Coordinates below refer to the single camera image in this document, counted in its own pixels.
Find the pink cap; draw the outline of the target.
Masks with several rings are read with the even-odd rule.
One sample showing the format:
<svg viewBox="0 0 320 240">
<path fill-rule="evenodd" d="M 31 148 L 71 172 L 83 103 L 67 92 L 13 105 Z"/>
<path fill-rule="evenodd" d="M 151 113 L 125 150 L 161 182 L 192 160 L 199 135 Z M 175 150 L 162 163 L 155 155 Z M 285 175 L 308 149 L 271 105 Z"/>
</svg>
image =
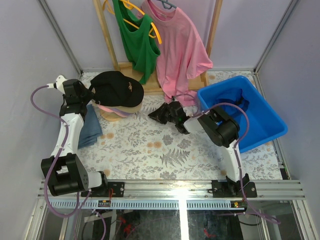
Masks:
<svg viewBox="0 0 320 240">
<path fill-rule="evenodd" d="M 93 101 L 93 100 L 92 100 L 91 102 L 92 102 L 92 104 L 93 104 L 94 106 L 98 107 L 100 110 L 102 110 L 102 111 L 104 111 L 104 112 L 114 113 L 114 112 L 112 112 L 112 111 L 110 110 L 110 108 L 107 107 L 107 106 L 103 106 L 103 105 L 97 104 L 97 103 L 95 103 L 95 101 Z"/>
</svg>

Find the black sport cap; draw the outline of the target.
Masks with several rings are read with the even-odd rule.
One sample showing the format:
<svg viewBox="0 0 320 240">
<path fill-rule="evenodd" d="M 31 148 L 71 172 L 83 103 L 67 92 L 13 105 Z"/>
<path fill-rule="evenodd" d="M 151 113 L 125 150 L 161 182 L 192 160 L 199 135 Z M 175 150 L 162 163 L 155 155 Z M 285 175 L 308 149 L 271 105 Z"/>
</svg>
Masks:
<svg viewBox="0 0 320 240">
<path fill-rule="evenodd" d="M 96 104 L 106 107 L 138 106 L 144 98 L 144 88 L 135 79 L 120 71 L 105 71 L 90 81 L 90 91 Z"/>
</svg>

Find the purple cap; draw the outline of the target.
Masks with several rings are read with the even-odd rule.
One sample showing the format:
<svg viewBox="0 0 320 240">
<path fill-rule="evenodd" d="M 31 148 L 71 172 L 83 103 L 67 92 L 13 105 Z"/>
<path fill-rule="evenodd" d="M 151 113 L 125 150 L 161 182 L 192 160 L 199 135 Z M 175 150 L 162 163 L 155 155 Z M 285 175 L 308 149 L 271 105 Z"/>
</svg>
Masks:
<svg viewBox="0 0 320 240">
<path fill-rule="evenodd" d="M 116 109 L 116 108 L 110 108 L 110 110 L 111 110 L 113 113 L 117 114 L 118 116 L 120 116 L 120 117 L 122 117 L 122 118 L 127 118 L 127 117 L 129 117 L 129 116 L 132 115 L 132 113 L 125 112 L 125 111 L 122 111 L 122 110 L 118 110 L 118 109 Z"/>
</svg>

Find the beige sport cap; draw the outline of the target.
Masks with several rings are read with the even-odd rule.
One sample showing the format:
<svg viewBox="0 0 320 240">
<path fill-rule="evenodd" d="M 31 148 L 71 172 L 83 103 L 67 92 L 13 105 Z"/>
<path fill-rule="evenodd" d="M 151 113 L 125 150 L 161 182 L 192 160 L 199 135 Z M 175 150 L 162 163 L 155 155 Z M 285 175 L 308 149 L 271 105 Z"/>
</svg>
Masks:
<svg viewBox="0 0 320 240">
<path fill-rule="evenodd" d="M 125 112 L 125 113 L 135 114 L 141 110 L 142 105 L 143 105 L 143 103 L 141 102 L 140 104 L 138 104 L 137 106 L 134 106 L 134 107 L 117 106 L 116 109 L 118 109 L 122 112 Z"/>
</svg>

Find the blue cap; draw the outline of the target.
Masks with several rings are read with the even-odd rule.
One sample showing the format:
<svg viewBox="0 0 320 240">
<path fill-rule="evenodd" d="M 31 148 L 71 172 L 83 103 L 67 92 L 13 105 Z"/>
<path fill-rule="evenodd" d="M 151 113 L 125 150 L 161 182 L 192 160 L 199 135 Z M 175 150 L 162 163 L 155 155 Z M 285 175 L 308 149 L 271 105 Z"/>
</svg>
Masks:
<svg viewBox="0 0 320 240">
<path fill-rule="evenodd" d="M 229 103 L 240 107 L 244 112 L 247 111 L 250 102 L 244 98 L 241 88 L 231 88 L 221 92 L 216 98 L 214 104 Z"/>
</svg>

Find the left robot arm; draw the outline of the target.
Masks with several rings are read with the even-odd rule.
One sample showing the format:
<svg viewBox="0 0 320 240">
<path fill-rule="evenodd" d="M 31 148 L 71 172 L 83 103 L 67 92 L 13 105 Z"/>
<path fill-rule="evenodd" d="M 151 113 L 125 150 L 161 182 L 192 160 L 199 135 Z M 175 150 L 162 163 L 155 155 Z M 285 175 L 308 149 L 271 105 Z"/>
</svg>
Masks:
<svg viewBox="0 0 320 240">
<path fill-rule="evenodd" d="M 92 93 L 79 80 L 66 79 L 62 75 L 48 87 L 59 90 L 63 97 L 56 146 L 51 156 L 41 161 L 43 175 L 49 177 L 47 187 L 51 195 L 81 192 L 83 196 L 91 190 L 93 197 L 105 197 L 110 190 L 106 175 L 102 171 L 87 172 L 77 155 Z"/>
</svg>

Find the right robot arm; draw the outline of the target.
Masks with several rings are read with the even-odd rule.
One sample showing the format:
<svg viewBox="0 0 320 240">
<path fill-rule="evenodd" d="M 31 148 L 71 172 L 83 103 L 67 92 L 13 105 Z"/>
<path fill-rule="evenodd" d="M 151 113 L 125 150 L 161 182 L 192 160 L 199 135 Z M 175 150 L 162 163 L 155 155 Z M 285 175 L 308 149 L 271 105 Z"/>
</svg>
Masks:
<svg viewBox="0 0 320 240">
<path fill-rule="evenodd" d="M 204 130 L 210 140 L 221 153 L 226 166 L 226 190 L 233 197 L 245 196 L 246 185 L 250 182 L 249 175 L 244 172 L 240 156 L 239 143 L 244 138 L 239 136 L 240 126 L 234 118 L 222 109 L 222 106 L 233 107 L 249 118 L 239 106 L 222 102 L 194 116 L 187 116 L 178 101 L 163 103 L 148 117 L 160 124 L 173 123 L 181 134 L 188 135 Z"/>
</svg>

